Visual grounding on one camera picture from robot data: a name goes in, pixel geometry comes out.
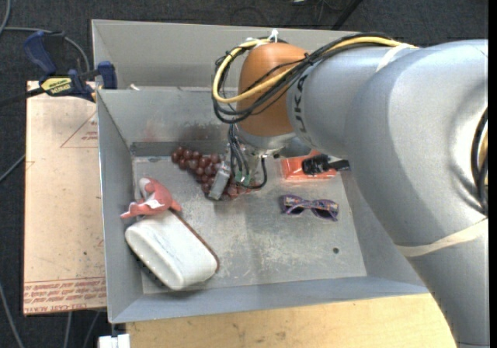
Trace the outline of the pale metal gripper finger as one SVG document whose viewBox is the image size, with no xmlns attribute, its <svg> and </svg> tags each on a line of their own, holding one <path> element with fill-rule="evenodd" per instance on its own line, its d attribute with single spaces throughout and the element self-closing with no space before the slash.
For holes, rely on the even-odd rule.
<svg viewBox="0 0 497 348">
<path fill-rule="evenodd" d="M 221 162 L 217 168 L 214 182 L 210 187 L 208 197 L 213 200 L 219 200 L 228 185 L 231 178 L 231 167 L 226 162 Z"/>
</svg>

